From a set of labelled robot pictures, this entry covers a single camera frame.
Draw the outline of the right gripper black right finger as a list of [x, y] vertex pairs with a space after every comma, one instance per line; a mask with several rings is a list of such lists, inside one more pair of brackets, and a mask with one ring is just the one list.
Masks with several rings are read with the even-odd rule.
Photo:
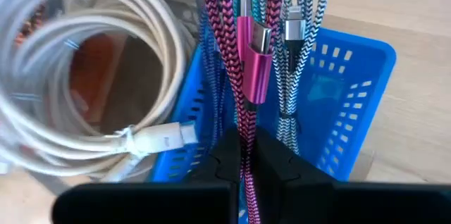
[[450, 224], [450, 186], [341, 182], [257, 130], [254, 184], [262, 223]]

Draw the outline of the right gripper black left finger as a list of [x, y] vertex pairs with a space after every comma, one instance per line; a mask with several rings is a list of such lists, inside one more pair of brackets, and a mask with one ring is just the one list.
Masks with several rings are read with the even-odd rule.
[[240, 136], [231, 127], [180, 182], [91, 183], [57, 197], [59, 224], [231, 224], [239, 219]]

